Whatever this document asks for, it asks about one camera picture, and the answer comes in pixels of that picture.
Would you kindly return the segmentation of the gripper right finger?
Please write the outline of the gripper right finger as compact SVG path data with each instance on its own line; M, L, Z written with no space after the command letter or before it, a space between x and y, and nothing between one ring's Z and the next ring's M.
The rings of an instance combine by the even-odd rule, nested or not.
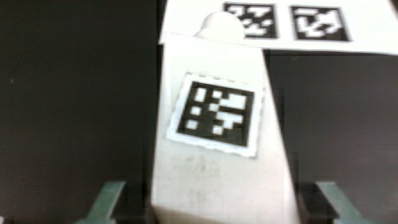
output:
M332 224L376 224L360 214L335 182L318 181L316 186L335 212Z

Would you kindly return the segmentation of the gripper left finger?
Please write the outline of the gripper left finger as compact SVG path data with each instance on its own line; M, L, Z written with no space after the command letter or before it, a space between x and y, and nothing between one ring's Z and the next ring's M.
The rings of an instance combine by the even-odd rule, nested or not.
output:
M117 224L117 221L111 218L111 213L124 186L124 181L110 181L103 184L87 216L74 222L74 224Z

